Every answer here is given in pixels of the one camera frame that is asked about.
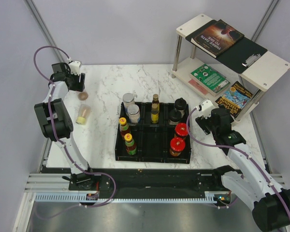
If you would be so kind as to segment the yellow-cap sauce bottle front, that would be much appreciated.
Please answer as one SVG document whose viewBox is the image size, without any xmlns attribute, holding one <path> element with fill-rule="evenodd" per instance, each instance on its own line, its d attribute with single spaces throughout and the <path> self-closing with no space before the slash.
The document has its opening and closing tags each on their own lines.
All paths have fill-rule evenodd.
<svg viewBox="0 0 290 232">
<path fill-rule="evenodd" d="M 125 117 L 121 117 L 119 119 L 119 129 L 120 129 L 121 137 L 124 140 L 125 135 L 131 132 L 130 127 Z"/>
</svg>

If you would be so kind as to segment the small brown-lid jar edge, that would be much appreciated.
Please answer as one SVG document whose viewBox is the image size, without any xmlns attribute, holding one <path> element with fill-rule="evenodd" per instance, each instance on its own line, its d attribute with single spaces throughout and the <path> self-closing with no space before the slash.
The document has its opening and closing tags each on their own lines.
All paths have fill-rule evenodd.
<svg viewBox="0 0 290 232">
<path fill-rule="evenodd" d="M 151 122 L 157 124 L 159 122 L 159 109 L 158 104 L 153 103 L 151 108 Z"/>
</svg>

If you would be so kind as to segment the yellow-lid clear spice shaker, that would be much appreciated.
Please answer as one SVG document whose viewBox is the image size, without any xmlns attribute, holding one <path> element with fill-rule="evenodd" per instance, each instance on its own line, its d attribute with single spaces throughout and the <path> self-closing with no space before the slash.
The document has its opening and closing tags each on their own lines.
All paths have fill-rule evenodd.
<svg viewBox="0 0 290 232">
<path fill-rule="evenodd" d="M 90 112 L 91 112 L 91 107 L 89 105 L 81 104 L 78 111 L 76 123 L 79 125 L 85 125 L 87 123 Z"/>
</svg>

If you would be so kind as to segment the right aluminium frame post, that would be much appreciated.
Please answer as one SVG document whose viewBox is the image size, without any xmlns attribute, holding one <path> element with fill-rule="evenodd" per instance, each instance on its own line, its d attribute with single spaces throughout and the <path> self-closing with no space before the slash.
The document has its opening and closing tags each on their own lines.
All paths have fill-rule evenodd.
<svg viewBox="0 0 290 232">
<path fill-rule="evenodd" d="M 259 24 L 257 25 L 256 29 L 254 30 L 254 33 L 251 37 L 251 41 L 256 42 L 258 38 L 260 37 L 261 33 L 265 29 L 267 23 L 269 22 L 272 14 L 274 13 L 276 7 L 279 5 L 281 0 L 271 0 L 270 4 L 268 5 L 267 9 L 265 10 L 265 13 L 263 14 Z"/>
</svg>

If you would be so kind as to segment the silver-lid salt jar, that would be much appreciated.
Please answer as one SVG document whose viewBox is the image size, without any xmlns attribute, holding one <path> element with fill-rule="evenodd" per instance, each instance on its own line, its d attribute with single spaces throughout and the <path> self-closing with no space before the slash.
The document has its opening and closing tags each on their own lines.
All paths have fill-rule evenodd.
<svg viewBox="0 0 290 232">
<path fill-rule="evenodd" d="M 128 112 L 128 107 L 135 104 L 134 95 L 132 93 L 125 93 L 122 97 L 125 112 Z"/>
</svg>

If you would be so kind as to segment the black-lid pepper shaker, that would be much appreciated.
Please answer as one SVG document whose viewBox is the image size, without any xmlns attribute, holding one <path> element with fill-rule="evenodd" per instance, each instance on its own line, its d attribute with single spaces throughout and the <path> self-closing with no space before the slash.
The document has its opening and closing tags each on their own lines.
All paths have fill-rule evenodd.
<svg viewBox="0 0 290 232">
<path fill-rule="evenodd" d="M 174 108 L 181 113 L 181 117 L 185 115 L 185 109 L 187 106 L 187 102 L 183 98 L 176 99 L 174 102 Z"/>
<path fill-rule="evenodd" d="M 179 110 L 172 109 L 169 112 L 168 123 L 169 125 L 177 125 L 182 119 L 182 113 Z"/>
</svg>

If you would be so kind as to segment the small yellow-label brown bottle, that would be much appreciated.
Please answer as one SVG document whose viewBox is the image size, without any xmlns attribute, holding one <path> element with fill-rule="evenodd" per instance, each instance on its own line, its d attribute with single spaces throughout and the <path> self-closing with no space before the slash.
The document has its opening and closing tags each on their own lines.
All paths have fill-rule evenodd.
<svg viewBox="0 0 290 232">
<path fill-rule="evenodd" d="M 160 103 L 160 102 L 159 102 L 159 95 L 158 95 L 158 94 L 154 94 L 154 95 L 153 95 L 152 103 L 153 103 L 153 104 L 156 104 L 157 107 L 159 108 L 159 106 L 160 106 L 159 103 Z"/>
</svg>

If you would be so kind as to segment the pink-lid spice shaker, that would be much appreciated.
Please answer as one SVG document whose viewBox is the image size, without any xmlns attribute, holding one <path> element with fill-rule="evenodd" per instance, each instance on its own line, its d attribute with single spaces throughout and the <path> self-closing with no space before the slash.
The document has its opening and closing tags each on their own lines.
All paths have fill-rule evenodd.
<svg viewBox="0 0 290 232">
<path fill-rule="evenodd" d="M 78 94 L 78 99 L 81 101 L 85 101 L 88 98 L 88 93 L 86 91 L 80 92 Z"/>
</svg>

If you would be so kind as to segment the black six-compartment plastic tray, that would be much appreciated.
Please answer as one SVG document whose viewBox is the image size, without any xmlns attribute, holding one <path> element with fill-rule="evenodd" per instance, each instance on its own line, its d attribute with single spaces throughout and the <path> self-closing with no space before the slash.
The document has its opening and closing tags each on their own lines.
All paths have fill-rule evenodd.
<svg viewBox="0 0 290 232">
<path fill-rule="evenodd" d="M 140 108 L 141 119 L 137 124 L 131 124 L 121 104 L 119 116 L 127 120 L 132 137 L 136 142 L 136 154 L 130 155 L 126 151 L 125 141 L 117 130 L 115 158 L 117 161 L 158 162 L 189 164 L 191 157 L 190 138 L 185 139 L 185 149 L 177 157 L 170 154 L 170 142 L 174 138 L 175 125 L 169 124 L 169 115 L 174 109 L 174 103 L 160 103 L 159 122 L 151 122 L 150 102 L 137 102 Z"/>
</svg>

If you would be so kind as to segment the yellow-cap sauce bottle tall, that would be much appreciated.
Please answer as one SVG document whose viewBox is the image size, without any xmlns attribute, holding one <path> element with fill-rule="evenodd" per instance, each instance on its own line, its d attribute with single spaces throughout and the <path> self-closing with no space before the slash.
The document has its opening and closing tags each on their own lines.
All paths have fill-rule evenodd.
<svg viewBox="0 0 290 232">
<path fill-rule="evenodd" d="M 125 139 L 125 146 L 126 146 L 127 153 L 129 155 L 136 155 L 137 145 L 134 141 L 132 134 L 130 133 L 125 134 L 124 139 Z"/>
</svg>

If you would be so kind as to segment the red-lid sauce jar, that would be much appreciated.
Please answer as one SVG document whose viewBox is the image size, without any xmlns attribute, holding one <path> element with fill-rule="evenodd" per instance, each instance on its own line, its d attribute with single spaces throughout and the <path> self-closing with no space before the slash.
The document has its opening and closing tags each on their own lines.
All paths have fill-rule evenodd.
<svg viewBox="0 0 290 232">
<path fill-rule="evenodd" d="M 185 149 L 185 147 L 186 147 L 186 143 L 182 138 L 174 137 L 170 141 L 169 153 L 173 157 L 178 157 L 181 155 L 181 153 Z"/>
<path fill-rule="evenodd" d="M 188 136 L 188 130 L 187 130 L 186 123 L 178 123 L 176 125 L 175 130 L 174 130 L 174 136 L 181 138 L 183 140 L 186 139 L 186 137 Z"/>
</svg>

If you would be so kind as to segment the brown-lid spice jar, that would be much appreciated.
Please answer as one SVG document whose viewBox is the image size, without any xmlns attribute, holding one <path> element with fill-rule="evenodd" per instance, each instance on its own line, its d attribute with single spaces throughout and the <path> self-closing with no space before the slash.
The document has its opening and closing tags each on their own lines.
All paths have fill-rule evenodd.
<svg viewBox="0 0 290 232">
<path fill-rule="evenodd" d="M 138 105 L 131 104 L 127 109 L 127 113 L 131 123 L 137 124 L 140 122 L 140 109 Z"/>
</svg>

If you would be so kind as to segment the colourful Treehouse book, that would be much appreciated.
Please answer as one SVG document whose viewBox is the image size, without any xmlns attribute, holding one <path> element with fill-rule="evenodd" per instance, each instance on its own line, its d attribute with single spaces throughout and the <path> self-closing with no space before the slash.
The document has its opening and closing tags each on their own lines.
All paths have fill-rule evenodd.
<svg viewBox="0 0 290 232">
<path fill-rule="evenodd" d="M 247 90 L 239 81 L 236 81 L 217 100 L 217 105 L 223 105 L 228 112 L 236 118 L 250 101 L 253 94 Z"/>
</svg>

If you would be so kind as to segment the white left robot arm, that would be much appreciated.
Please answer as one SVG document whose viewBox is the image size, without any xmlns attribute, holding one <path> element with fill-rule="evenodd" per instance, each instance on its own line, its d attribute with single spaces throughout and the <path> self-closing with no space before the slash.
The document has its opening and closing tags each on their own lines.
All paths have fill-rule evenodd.
<svg viewBox="0 0 290 232">
<path fill-rule="evenodd" d="M 49 92 L 42 103 L 34 106 L 41 131 L 45 138 L 54 142 L 64 154 L 71 170 L 71 180 L 91 190 L 96 186 L 96 177 L 89 172 L 90 166 L 81 155 L 73 137 L 73 122 L 64 104 L 68 92 L 85 89 L 85 74 L 80 72 L 81 62 L 56 63 L 52 65 Z"/>
</svg>

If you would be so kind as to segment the black clipboard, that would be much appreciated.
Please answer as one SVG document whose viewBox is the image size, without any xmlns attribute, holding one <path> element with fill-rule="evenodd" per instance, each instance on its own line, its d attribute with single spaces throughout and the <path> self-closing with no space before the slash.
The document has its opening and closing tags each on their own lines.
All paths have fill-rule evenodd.
<svg viewBox="0 0 290 232">
<path fill-rule="evenodd" d="M 189 39 L 191 39 L 193 35 L 196 35 L 197 32 L 201 32 L 203 29 L 207 28 L 215 22 L 217 21 L 211 20 L 210 22 L 206 23 L 199 29 L 186 36 L 186 40 L 190 42 Z M 262 56 L 267 51 L 268 50 L 266 48 L 258 45 L 257 43 L 244 36 L 244 38 L 242 38 L 240 41 L 238 41 L 236 44 L 214 59 L 224 64 L 236 73 L 241 74 L 247 69 L 247 66 L 245 66 L 244 63 L 248 58 L 250 58 L 252 55 Z"/>
</svg>

